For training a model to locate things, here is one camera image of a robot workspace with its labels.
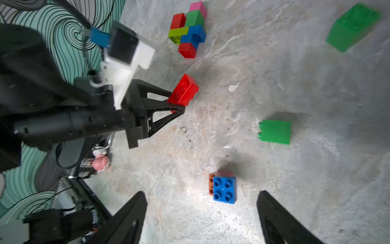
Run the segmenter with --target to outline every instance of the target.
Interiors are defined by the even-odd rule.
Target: teal patterned wallpaper
[[[126,0],[68,1],[93,26],[104,32],[109,32],[112,22],[119,20],[126,2]],[[39,31],[66,82],[73,84],[75,77],[87,75],[89,66],[83,56],[83,28],[63,8],[45,0],[0,0],[0,23],[22,25]],[[85,47],[92,68],[99,72],[101,62],[99,48],[89,40]],[[53,196],[54,192],[37,192],[35,187],[35,175],[45,156],[46,152],[23,145],[21,166],[3,172],[5,190],[0,199],[0,225],[50,206],[39,205]]]

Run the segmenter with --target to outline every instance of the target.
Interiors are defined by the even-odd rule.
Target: blue lego brick
[[[198,50],[198,39],[193,34],[187,34],[181,37],[180,43],[191,43]]]
[[[110,43],[110,35],[101,32],[95,27],[91,28],[89,37],[91,38],[91,42],[96,43],[98,46],[107,47]]]
[[[199,43],[204,43],[206,40],[206,33],[201,25],[190,26],[188,34],[194,35]]]
[[[214,201],[234,204],[237,199],[235,176],[214,176],[213,178]]]

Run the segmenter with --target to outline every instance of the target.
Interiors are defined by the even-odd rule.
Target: green lego brick
[[[168,33],[168,38],[171,39],[176,45],[180,44],[181,36],[188,34],[189,27],[181,27],[177,29],[171,29]]]
[[[263,119],[260,122],[259,139],[262,141],[290,144],[291,122]]]
[[[333,24],[326,41],[343,53],[363,39],[380,16],[376,10],[358,3]]]
[[[190,27],[195,25],[204,26],[204,17],[200,10],[188,12],[186,24],[184,26]]]

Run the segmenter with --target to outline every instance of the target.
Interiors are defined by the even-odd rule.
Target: wire
[[[99,136],[95,141],[93,141],[93,143],[87,148],[87,150],[85,151],[84,155],[77,161],[75,162],[74,164],[72,164],[71,166],[67,166],[67,167],[64,167],[62,165],[60,165],[58,159],[60,158],[60,154],[62,152],[62,149],[64,148],[64,145],[65,143],[64,142],[61,142],[57,145],[57,147],[55,148],[55,162],[57,163],[57,165],[63,169],[71,169],[73,167],[75,167],[76,165],[79,165],[81,163],[81,161],[88,155],[88,153],[94,148],[94,146],[96,144],[98,144],[99,142],[103,141],[104,139],[106,139],[108,137],[108,134],[105,134],[105,135],[101,135]]]
[[[50,199],[54,198],[54,197],[57,196],[58,194],[60,194],[60,193],[62,193],[62,192],[64,192],[64,191],[66,191],[66,190],[72,189],[72,188],[74,188],[74,187],[69,187],[69,188],[66,188],[66,189],[64,189],[64,190],[62,190],[62,191],[57,192],[57,193],[54,194],[52,197],[48,198],[46,201],[44,201],[43,203],[41,203],[41,205],[39,205],[37,208],[40,208],[42,205],[44,205],[45,203],[47,203],[47,201],[49,201]]]
[[[92,24],[89,22],[89,20],[82,15],[72,4],[70,4],[68,1],[64,0],[52,0],[53,3],[57,4],[60,7],[63,7],[65,10],[67,10],[73,17],[76,18],[83,26],[85,26],[88,29],[91,29]]]
[[[114,4],[115,4],[115,0],[112,1],[112,6],[111,6],[111,10],[110,10],[110,13],[108,14],[107,18],[103,21],[103,23],[101,23],[97,28],[100,28],[102,27],[108,20],[108,18],[111,16],[112,14],[112,10],[114,9]]]

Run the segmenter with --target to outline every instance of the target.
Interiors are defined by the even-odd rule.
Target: duplo block
[[[201,25],[190,26],[188,34],[181,37],[180,43],[191,43],[196,50],[198,50],[198,44],[203,43],[206,39],[206,33]]]
[[[214,176],[213,194],[214,201],[234,204],[237,199],[236,178],[234,176]]]
[[[169,96],[167,102],[187,106],[198,91],[199,87],[195,80],[188,74],[184,74],[179,84]]]
[[[187,15],[185,27],[190,27],[194,25],[204,26],[204,18],[200,10],[190,11]]]
[[[370,32],[380,16],[376,10],[358,3],[333,24],[326,41],[338,51],[345,52]]]
[[[198,39],[195,37],[195,35],[187,34],[181,37],[180,43],[191,43],[193,47],[198,50]]]
[[[196,48],[191,43],[180,43],[178,51],[186,59],[194,59],[196,56]]]
[[[184,25],[186,24],[186,20],[187,18],[183,13],[175,14],[172,18],[170,29],[177,29],[177,28],[184,27]]]
[[[207,17],[207,10],[204,7],[202,1],[195,2],[195,3],[192,3],[190,5],[190,10],[189,11],[195,11],[195,10],[199,10],[201,12],[203,18],[206,19],[206,17]]]
[[[223,176],[233,176],[233,173],[228,170],[218,170],[215,171],[211,174],[209,174],[209,195],[212,196],[214,195],[214,190],[213,190],[213,183],[214,183],[214,176],[217,175],[223,175]]]
[[[291,122],[263,119],[259,127],[261,129],[261,133],[259,133],[260,140],[290,144]]]
[[[181,27],[169,30],[168,37],[176,45],[180,44],[181,37],[188,34],[189,27]]]

